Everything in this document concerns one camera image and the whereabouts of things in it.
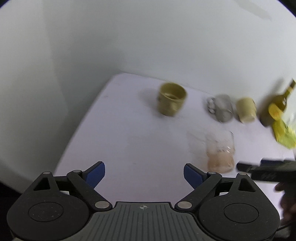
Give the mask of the person's hand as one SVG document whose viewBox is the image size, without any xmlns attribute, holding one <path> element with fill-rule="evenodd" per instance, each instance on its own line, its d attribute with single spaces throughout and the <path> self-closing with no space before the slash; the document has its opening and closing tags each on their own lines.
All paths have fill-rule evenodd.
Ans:
<svg viewBox="0 0 296 241">
<path fill-rule="evenodd" d="M 275 191 L 284 191 L 280 200 L 282 208 L 282 224 L 295 220 L 295 184 L 280 182 L 275 186 Z"/>
</svg>

